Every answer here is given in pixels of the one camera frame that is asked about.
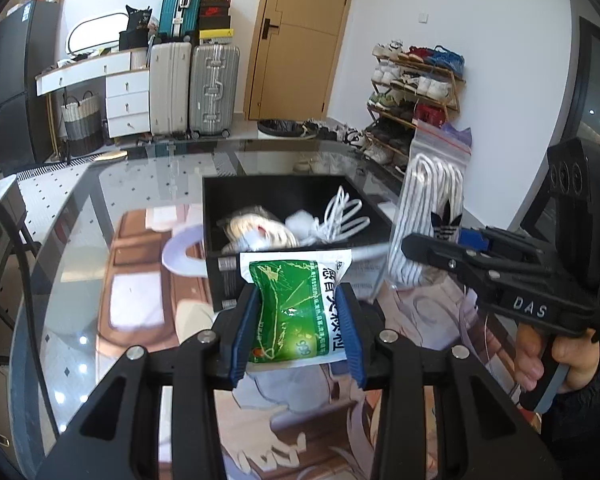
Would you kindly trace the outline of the right hand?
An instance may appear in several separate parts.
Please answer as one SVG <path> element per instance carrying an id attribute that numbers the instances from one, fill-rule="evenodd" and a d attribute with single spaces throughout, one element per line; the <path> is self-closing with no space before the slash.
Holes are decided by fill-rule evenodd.
<path id="1" fill-rule="evenodd" d="M 600 364 L 600 343 L 593 341 L 594 332 L 587 330 L 579 338 L 558 336 L 550 351 L 553 359 L 569 367 L 559 393 L 584 388 L 595 376 Z M 532 391 L 543 377 L 541 356 L 545 342 L 533 327 L 520 324 L 516 338 L 515 380 L 526 391 Z"/>

